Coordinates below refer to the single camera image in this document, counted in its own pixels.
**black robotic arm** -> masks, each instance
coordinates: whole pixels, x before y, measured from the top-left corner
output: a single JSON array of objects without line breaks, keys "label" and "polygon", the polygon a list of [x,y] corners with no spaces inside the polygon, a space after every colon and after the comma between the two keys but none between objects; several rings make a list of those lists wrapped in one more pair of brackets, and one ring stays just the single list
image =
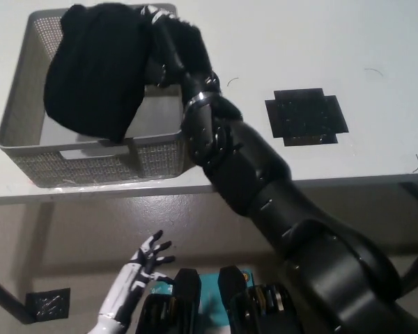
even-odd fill
[{"label": "black robotic arm", "polygon": [[[396,304],[401,280],[384,253],[306,198],[286,162],[222,97],[199,30],[156,8],[145,14],[152,18],[166,73],[182,88],[182,130],[191,160],[283,258],[293,299],[309,305],[332,333],[418,333]],[[183,49],[171,37],[177,24],[192,31],[186,36],[195,41],[187,46],[195,49]],[[189,53],[194,57],[183,57]],[[195,58],[203,61],[195,66]]]}]

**black device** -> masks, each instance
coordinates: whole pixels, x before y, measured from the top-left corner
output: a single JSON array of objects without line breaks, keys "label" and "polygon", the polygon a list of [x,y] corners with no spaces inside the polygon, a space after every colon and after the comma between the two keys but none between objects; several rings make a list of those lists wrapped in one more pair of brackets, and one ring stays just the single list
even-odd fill
[{"label": "black device", "polygon": [[195,269],[180,269],[172,294],[149,294],[139,316],[137,334],[193,334],[201,281]]},{"label": "black device", "polygon": [[256,285],[231,300],[236,334],[303,334],[293,301],[280,283]]},{"label": "black device", "polygon": [[173,19],[153,19],[153,33],[166,71],[182,88],[189,156],[284,260],[284,285],[296,307],[309,305],[327,333],[418,333],[418,319],[396,304],[418,286],[418,262],[401,283],[376,245],[306,198],[286,162],[222,97],[210,66],[187,71],[180,55],[192,51],[179,49],[168,32]]}]

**table leg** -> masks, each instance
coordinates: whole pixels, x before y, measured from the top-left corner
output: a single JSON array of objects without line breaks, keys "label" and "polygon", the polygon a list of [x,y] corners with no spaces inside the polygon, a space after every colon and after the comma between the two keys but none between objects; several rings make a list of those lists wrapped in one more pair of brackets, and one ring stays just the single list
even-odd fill
[{"label": "table leg", "polygon": [[32,324],[36,318],[12,294],[0,285],[0,306],[22,324]]}]

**black square marker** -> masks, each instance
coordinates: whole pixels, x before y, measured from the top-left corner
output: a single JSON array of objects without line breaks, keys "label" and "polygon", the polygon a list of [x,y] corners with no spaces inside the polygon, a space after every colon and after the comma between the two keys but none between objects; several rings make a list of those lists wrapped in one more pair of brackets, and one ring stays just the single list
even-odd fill
[{"label": "black square marker", "polygon": [[66,319],[70,312],[70,289],[26,294],[25,306],[36,322]]},{"label": "black square marker", "polygon": [[348,132],[337,98],[322,88],[274,91],[265,101],[272,135],[285,146],[337,143],[336,134]]}]

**gray plastic basket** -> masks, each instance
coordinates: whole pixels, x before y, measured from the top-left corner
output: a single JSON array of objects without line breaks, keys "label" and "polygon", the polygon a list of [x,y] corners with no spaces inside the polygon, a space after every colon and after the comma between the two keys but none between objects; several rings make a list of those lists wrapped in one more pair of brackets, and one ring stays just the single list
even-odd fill
[{"label": "gray plastic basket", "polygon": [[[173,5],[156,5],[175,12]],[[43,106],[45,76],[62,38],[67,9],[30,15],[8,103],[0,148],[40,187],[175,177],[183,172],[180,90],[146,88],[122,145],[78,136],[50,120]]]}]

